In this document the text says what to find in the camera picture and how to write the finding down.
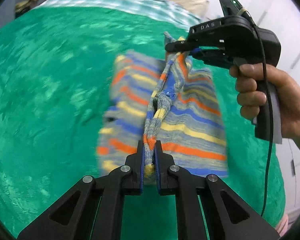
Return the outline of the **person's right hand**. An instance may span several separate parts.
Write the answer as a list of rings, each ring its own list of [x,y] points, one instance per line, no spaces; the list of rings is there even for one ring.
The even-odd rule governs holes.
[[[257,81],[263,80],[262,64],[243,64],[231,67],[229,72],[236,78],[241,116],[246,119],[256,117],[266,103],[265,94],[257,91]],[[282,136],[293,139],[300,147],[300,86],[286,72],[269,64],[267,80],[276,87],[279,97]]]

